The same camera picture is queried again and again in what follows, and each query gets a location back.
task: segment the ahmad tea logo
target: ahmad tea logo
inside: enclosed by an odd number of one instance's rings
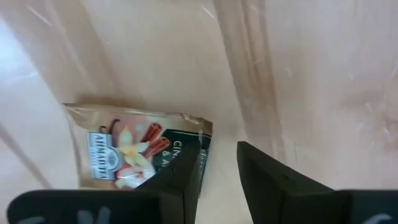
[[[115,172],[124,161],[121,153],[112,146],[112,135],[88,133],[91,174],[95,179],[114,180]]]

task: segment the tea bag packet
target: tea bag packet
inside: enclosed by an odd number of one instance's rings
[[[81,188],[135,189],[199,141],[203,176],[212,123],[178,113],[64,104]]]

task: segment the black plastic object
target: black plastic object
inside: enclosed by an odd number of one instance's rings
[[[38,190],[15,198],[10,224],[194,224],[200,191],[200,143],[135,190]]]
[[[398,223],[398,191],[334,191],[246,142],[237,156],[254,224]]]

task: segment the dark green label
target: dark green label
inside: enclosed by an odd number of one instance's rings
[[[207,134],[167,129],[163,132],[162,137],[167,138],[170,141],[170,145],[163,151],[153,156],[152,163],[156,172],[167,166],[167,164],[169,164],[176,156],[181,153],[181,150],[183,150],[186,145],[199,141],[201,145],[200,174],[202,180],[203,174],[205,172],[211,136]]]

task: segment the wooden surface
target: wooden surface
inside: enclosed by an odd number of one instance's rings
[[[18,0],[0,12],[2,212],[26,190],[77,188],[60,103],[85,102],[211,120],[197,222],[249,221],[236,165],[246,133],[211,1]]]
[[[330,187],[396,189],[396,10],[393,0],[0,0],[0,222],[22,192],[77,188],[63,102],[211,120],[198,223],[251,222],[240,139]]]
[[[330,187],[396,189],[398,2],[226,2],[249,140]]]

